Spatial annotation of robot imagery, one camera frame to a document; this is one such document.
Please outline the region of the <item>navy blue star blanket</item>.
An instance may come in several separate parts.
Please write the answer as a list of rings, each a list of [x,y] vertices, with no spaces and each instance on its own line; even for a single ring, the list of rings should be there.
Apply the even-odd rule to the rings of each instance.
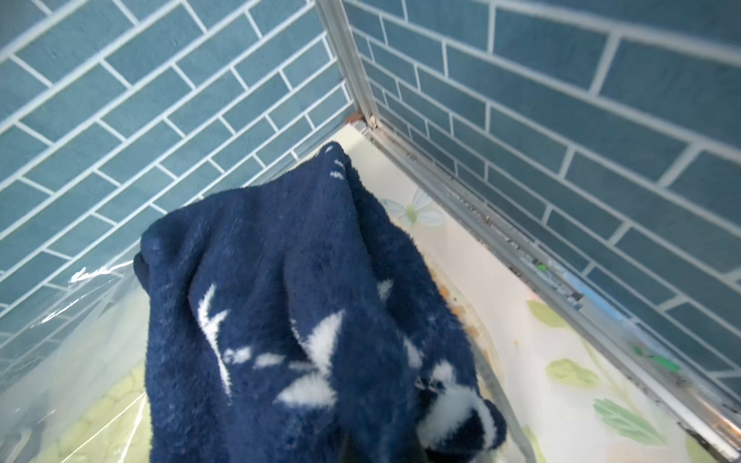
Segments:
[[[143,233],[154,462],[471,462],[507,424],[338,143]]]

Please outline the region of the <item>light green fluffy blanket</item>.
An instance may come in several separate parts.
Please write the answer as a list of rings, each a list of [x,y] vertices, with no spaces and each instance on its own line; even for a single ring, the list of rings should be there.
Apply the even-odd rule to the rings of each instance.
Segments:
[[[144,376],[140,362],[34,460],[148,462],[152,424]]]

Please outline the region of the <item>clear plastic vacuum bag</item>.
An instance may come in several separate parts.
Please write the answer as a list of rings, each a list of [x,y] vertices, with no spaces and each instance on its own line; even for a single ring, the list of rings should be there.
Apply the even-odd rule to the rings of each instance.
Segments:
[[[89,271],[1,334],[1,459],[34,458],[145,361],[149,299],[132,260]]]

